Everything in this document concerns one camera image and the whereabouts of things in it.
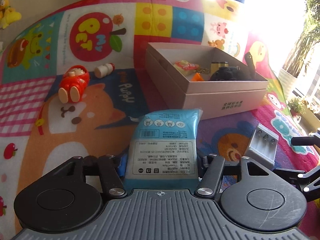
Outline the blue tissue pack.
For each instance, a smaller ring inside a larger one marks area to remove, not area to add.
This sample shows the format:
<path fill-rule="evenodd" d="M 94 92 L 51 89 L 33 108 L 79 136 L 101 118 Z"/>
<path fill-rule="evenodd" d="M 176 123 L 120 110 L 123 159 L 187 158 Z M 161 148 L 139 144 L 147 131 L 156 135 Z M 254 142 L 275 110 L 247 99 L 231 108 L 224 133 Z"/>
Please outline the blue tissue pack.
<path fill-rule="evenodd" d="M 124 186 L 194 190 L 199 182 L 196 137 L 203 111 L 167 109 L 144 115 L 132 136 Z"/>

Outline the black plush toy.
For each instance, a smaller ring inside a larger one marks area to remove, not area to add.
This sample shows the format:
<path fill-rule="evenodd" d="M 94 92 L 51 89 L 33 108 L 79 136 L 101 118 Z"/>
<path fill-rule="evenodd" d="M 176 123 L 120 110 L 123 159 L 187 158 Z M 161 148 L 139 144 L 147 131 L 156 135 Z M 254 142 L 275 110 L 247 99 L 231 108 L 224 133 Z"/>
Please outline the black plush toy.
<path fill-rule="evenodd" d="M 221 67 L 210 77 L 210 81 L 253 81 L 255 80 L 255 65 L 250 52 L 245 54 L 247 70 L 240 66 Z"/>

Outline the white grey battery charger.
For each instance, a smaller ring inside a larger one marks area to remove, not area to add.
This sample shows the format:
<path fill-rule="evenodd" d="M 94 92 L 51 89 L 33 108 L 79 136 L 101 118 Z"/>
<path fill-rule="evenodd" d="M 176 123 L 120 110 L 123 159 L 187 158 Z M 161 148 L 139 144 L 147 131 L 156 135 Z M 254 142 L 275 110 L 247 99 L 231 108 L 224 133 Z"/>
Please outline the white grey battery charger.
<path fill-rule="evenodd" d="M 244 156 L 250 157 L 269 170 L 274 169 L 279 136 L 262 124 L 253 132 Z"/>

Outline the white bottle red cap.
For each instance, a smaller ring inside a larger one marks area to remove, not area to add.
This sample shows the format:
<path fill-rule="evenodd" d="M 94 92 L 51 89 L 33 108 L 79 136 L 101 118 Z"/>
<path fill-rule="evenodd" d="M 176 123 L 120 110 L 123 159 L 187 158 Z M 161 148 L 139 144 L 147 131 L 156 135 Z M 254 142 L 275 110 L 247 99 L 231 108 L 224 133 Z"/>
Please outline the white bottle red cap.
<path fill-rule="evenodd" d="M 100 65 L 98 67 L 95 67 L 94 69 L 94 74 L 95 77 L 102 79 L 103 77 L 106 77 L 115 70 L 115 65 L 112 63 L 106 63 L 103 65 Z"/>

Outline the small red potted plant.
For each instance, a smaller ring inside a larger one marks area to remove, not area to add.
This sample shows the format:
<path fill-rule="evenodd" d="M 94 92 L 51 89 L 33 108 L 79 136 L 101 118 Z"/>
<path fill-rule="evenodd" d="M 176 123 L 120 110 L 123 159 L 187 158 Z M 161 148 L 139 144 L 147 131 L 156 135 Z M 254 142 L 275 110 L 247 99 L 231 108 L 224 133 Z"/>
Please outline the small red potted plant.
<path fill-rule="evenodd" d="M 299 114 L 305 113 L 306 101 L 303 98 L 294 97 L 288 101 L 288 107 L 290 108 L 290 113 L 292 116 L 297 116 Z"/>

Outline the white ribbed plant pot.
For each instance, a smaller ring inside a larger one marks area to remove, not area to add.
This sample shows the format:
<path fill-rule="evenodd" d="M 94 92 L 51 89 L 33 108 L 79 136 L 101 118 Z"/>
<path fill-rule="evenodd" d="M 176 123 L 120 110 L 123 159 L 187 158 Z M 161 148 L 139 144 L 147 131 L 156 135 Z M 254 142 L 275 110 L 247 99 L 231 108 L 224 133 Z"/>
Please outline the white ribbed plant pot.
<path fill-rule="evenodd" d="M 296 87 L 297 77 L 294 77 L 283 68 L 280 69 L 278 79 L 283 88 L 284 98 L 288 99 L 294 88 Z"/>

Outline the red hooded doll figure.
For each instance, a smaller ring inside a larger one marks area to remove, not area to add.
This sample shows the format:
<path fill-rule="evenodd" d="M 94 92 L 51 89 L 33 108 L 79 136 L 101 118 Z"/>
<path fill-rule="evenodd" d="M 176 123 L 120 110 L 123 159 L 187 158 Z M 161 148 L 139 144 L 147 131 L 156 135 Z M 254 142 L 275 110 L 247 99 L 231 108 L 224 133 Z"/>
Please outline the red hooded doll figure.
<path fill-rule="evenodd" d="M 58 97 L 60 102 L 77 103 L 81 101 L 89 80 L 89 72 L 84 66 L 76 65 L 69 68 L 59 84 Z"/>

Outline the yellow toast toy keychain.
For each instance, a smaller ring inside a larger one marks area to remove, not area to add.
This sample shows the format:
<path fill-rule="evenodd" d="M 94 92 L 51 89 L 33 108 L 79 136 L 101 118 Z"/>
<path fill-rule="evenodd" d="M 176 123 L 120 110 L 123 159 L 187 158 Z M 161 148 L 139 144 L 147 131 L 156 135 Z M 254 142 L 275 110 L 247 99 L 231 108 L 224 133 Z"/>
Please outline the yellow toast toy keychain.
<path fill-rule="evenodd" d="M 209 69 L 201 68 L 199 64 L 190 63 L 185 60 L 175 62 L 173 66 L 184 76 L 188 76 L 193 73 L 201 73 L 201 74 L 210 73 Z"/>

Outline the orange pumpkin shell toy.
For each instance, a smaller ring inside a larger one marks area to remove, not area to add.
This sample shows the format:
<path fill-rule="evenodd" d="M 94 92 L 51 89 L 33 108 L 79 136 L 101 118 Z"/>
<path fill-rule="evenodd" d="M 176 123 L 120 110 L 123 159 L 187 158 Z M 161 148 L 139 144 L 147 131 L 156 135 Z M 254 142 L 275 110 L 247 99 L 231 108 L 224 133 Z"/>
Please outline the orange pumpkin shell toy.
<path fill-rule="evenodd" d="M 202 81 L 204 81 L 204 79 L 200 73 L 195 73 L 195 75 L 191 78 L 191 82 L 202 82 Z"/>

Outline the yellow green plush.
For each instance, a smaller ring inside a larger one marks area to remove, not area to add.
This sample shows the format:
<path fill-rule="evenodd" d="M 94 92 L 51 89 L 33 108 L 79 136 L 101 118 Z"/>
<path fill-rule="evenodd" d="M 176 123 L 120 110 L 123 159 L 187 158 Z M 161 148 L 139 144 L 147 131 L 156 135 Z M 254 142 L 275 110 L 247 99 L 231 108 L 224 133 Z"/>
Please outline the yellow green plush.
<path fill-rule="evenodd" d="M 20 12 L 10 6 L 9 0 L 1 0 L 1 29 L 7 28 L 10 24 L 22 18 Z"/>

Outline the pink cardboard box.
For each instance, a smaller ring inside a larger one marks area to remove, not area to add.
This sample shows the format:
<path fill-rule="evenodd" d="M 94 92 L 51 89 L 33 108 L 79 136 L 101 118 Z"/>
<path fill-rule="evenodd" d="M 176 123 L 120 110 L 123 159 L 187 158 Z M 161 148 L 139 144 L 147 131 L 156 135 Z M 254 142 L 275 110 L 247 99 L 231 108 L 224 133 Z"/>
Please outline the pink cardboard box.
<path fill-rule="evenodd" d="M 228 62 L 249 75 L 246 81 L 212 81 L 203 74 L 203 81 L 192 81 L 174 64 L 185 60 L 209 69 L 213 62 Z M 170 109 L 203 110 L 202 119 L 210 119 L 250 111 L 262 102 L 268 81 L 254 69 L 224 51 L 195 44 L 149 43 L 145 54 L 145 68 Z"/>

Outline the colourful cartoon play mat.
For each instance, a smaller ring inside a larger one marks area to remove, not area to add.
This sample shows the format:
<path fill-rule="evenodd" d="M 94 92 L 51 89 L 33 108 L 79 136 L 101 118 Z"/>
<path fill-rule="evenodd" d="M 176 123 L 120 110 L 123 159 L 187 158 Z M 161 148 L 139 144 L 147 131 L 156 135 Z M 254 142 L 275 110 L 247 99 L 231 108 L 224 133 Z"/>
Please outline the colourful cartoon play mat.
<path fill-rule="evenodd" d="M 14 199 L 22 189 L 75 155 L 126 153 L 138 118 L 166 109 L 145 68 L 149 43 L 217 47 L 240 61 L 250 52 L 268 81 L 257 109 L 199 123 L 202 153 L 238 160 L 263 124 L 279 136 L 277 167 L 316 167 L 313 147 L 290 145 L 300 131 L 254 25 L 234 0 L 82 0 L 24 30 L 1 58 L 1 239 L 21 230 Z M 106 63 L 112 74 L 95 77 Z M 89 84 L 81 101 L 61 103 L 59 84 L 76 65 L 88 70 Z"/>

